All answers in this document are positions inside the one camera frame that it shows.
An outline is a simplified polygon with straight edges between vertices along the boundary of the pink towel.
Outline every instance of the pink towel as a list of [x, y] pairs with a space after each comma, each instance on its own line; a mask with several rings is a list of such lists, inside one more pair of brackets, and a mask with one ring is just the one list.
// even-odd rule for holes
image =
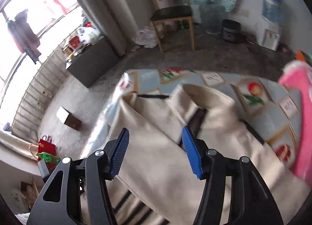
[[305, 62], [292, 61], [278, 81], [295, 87], [302, 96], [302, 132], [299, 152], [291, 171], [312, 187], [312, 68]]

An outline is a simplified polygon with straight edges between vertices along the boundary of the table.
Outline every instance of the table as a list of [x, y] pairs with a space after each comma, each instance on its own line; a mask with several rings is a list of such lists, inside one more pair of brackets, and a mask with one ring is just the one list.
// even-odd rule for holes
[[238, 118], [272, 147], [287, 168], [292, 166], [301, 139], [302, 105], [298, 89], [250, 75], [176, 68], [126, 71], [100, 113], [81, 158], [105, 142], [122, 95], [170, 95], [179, 84], [214, 88], [234, 99]]
[[66, 64], [66, 69], [89, 88], [118, 62], [118, 56], [107, 39], [103, 37], [90, 48], [75, 56], [72, 62]]

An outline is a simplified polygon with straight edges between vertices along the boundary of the metal screw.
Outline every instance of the metal screw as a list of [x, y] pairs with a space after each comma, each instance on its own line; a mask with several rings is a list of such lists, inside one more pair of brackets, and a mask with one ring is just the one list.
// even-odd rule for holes
[[103, 150], [98, 150], [96, 151], [95, 155], [96, 156], [102, 156], [104, 154], [104, 151]]
[[67, 164], [71, 161], [71, 159], [69, 157], [65, 157], [62, 159], [62, 163]]
[[249, 158], [247, 157], [247, 156], [243, 156], [242, 158], [241, 158], [241, 161], [243, 162], [243, 163], [249, 163]]
[[214, 149], [209, 149], [208, 151], [207, 151], [207, 153], [209, 154], [209, 155], [216, 155], [216, 150], [214, 150]]

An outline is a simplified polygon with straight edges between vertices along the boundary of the green bottle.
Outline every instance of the green bottle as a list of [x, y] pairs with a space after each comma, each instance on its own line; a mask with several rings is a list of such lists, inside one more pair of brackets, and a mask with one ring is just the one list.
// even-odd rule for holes
[[36, 156], [38, 156], [40, 159], [43, 159], [46, 163], [52, 163], [55, 165], [58, 165], [61, 161], [59, 157], [51, 155], [47, 152], [36, 153]]

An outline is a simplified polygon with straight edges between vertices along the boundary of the beige cloth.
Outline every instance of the beige cloth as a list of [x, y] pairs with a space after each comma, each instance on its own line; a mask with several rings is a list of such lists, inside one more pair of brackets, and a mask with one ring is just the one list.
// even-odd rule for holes
[[[107, 137], [107, 141], [116, 139], [123, 127], [130, 132], [117, 178], [172, 224], [193, 224], [205, 181], [192, 173], [187, 155], [177, 143], [182, 128], [199, 107], [208, 112], [198, 138], [225, 157], [248, 156], [271, 190], [287, 224], [302, 206], [310, 188], [285, 169], [273, 150], [266, 143], [261, 145], [238, 121], [234, 100], [212, 88], [177, 86], [166, 100], [141, 98], [136, 94], [122, 97]], [[113, 183], [108, 189], [115, 203], [118, 187], [112, 189]], [[229, 205], [230, 182], [227, 181], [221, 224], [227, 222]]]

